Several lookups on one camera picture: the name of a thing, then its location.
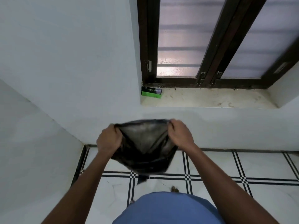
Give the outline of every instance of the shirt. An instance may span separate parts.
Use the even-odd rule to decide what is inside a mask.
[[[225,224],[218,210],[198,196],[155,192],[140,197],[113,224],[208,223]]]

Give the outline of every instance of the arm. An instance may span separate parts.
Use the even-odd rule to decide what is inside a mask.
[[[121,140],[122,133],[112,124],[102,131],[97,139],[96,157],[42,224],[85,223],[104,168]]]
[[[191,132],[182,121],[171,122],[172,124],[168,125],[169,137],[192,160],[226,223],[278,224],[261,205],[197,147]]]

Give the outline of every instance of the green box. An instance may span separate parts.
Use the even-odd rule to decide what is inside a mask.
[[[157,89],[157,88],[143,86],[141,88],[141,95],[142,96],[147,96],[147,97],[161,98],[162,97],[162,90]]]

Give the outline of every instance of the window frame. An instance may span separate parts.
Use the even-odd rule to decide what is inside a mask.
[[[143,85],[185,88],[269,88],[299,61],[299,37],[260,79],[221,78],[266,1],[226,0],[196,77],[184,78],[156,76],[160,0],[137,0]],[[151,72],[148,71],[149,60]]]

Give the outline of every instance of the garbage bag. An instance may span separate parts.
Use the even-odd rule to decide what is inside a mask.
[[[112,159],[138,174],[138,182],[168,169],[177,146],[168,136],[167,119],[137,120],[115,124],[123,134]]]

